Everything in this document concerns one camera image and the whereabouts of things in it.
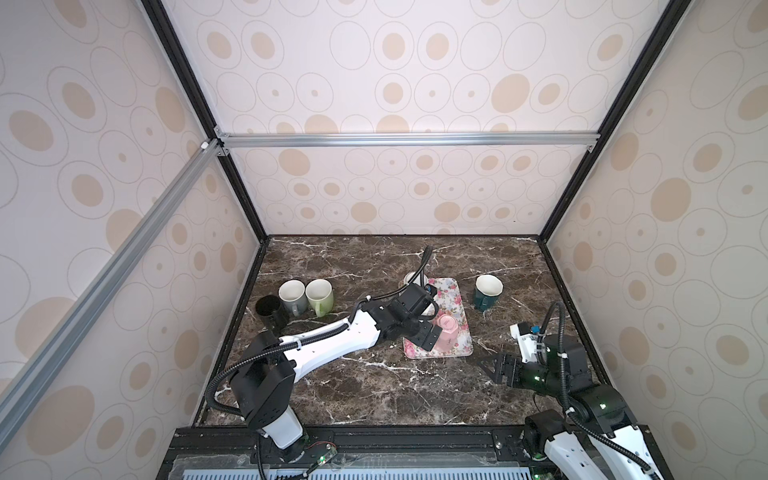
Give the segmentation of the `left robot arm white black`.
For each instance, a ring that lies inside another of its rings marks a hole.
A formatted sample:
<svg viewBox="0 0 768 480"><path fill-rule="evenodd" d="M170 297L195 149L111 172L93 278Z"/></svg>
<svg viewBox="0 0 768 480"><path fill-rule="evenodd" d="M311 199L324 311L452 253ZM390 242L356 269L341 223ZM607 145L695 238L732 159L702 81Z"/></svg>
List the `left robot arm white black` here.
<svg viewBox="0 0 768 480"><path fill-rule="evenodd" d="M365 296L351 314L310 332L276 337L263 332L241 358L213 376L206 389L209 408L241 417L249 430L268 438L283 454L305 448L306 429L290 406L294 384L349 353L404 338L431 350L442 328L438 289L409 283L394 292Z"/></svg>

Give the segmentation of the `dark teal mug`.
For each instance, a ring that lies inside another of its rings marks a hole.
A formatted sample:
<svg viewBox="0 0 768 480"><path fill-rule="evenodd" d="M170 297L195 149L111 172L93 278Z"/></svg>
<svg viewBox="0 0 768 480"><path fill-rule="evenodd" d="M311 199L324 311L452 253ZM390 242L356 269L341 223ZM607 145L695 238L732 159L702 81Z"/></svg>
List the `dark teal mug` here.
<svg viewBox="0 0 768 480"><path fill-rule="evenodd" d="M503 292L502 281L494 275L483 274L475 281L473 305L477 311L485 312L492 308Z"/></svg>

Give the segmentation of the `black mug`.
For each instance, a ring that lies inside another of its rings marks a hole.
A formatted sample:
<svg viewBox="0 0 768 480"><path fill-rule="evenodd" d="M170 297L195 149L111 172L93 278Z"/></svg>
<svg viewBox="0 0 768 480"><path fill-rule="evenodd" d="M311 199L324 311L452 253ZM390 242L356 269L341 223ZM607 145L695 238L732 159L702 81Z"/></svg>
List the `black mug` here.
<svg viewBox="0 0 768 480"><path fill-rule="evenodd" d="M290 319L289 311L277 295L259 298L255 303L255 313L275 336L281 335Z"/></svg>

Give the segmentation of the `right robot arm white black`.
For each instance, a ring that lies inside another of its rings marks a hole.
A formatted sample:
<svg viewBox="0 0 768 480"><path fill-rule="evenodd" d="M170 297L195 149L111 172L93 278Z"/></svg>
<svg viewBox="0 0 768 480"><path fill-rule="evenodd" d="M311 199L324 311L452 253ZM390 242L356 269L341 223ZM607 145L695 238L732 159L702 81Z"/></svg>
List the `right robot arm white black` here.
<svg viewBox="0 0 768 480"><path fill-rule="evenodd" d="M635 415L613 387L596 383L584 346L570 335L512 334L520 356L500 353L480 367L496 384L530 390L560 409L525 419L521 444L533 461L548 460L568 479L604 479L585 451L586 437L616 479L661 479Z"/></svg>

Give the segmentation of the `grey mug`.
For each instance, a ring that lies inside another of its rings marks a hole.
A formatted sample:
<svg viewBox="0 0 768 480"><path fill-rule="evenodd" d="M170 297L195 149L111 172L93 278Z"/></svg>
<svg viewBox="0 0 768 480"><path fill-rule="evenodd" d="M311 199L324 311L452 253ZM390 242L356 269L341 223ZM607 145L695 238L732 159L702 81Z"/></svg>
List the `grey mug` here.
<svg viewBox="0 0 768 480"><path fill-rule="evenodd" d="M278 296L293 317L300 317L309 307L306 287L301 280L292 279L284 282L279 287Z"/></svg>

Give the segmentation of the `white mug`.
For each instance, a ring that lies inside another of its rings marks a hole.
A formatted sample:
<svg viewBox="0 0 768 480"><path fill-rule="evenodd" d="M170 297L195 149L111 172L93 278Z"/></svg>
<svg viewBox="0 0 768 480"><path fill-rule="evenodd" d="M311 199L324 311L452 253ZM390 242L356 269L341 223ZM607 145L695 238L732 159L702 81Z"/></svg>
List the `white mug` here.
<svg viewBox="0 0 768 480"><path fill-rule="evenodd" d="M404 285L414 284L421 287L425 287L428 284L428 278L423 272L421 273L409 272L404 276L403 284Z"/></svg>

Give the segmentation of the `pink faceted mug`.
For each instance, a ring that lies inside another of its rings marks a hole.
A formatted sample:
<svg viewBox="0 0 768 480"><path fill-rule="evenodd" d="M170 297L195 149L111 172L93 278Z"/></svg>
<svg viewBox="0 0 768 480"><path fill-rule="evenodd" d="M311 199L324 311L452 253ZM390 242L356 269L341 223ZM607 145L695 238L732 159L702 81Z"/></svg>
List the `pink faceted mug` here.
<svg viewBox="0 0 768 480"><path fill-rule="evenodd" d="M457 343L460 331L459 322L450 314L442 314L434 325L441 328L440 335L435 343L434 350L441 354L449 354Z"/></svg>

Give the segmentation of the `light green mug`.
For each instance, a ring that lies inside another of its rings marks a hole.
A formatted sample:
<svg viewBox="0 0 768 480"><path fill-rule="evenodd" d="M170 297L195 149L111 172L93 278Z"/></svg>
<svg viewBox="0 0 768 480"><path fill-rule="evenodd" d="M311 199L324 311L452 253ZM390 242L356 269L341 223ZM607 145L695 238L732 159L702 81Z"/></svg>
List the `light green mug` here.
<svg viewBox="0 0 768 480"><path fill-rule="evenodd" d="M318 318L328 315L334 307L334 292L331 283L326 279L310 281L305 288L305 294L310 307Z"/></svg>

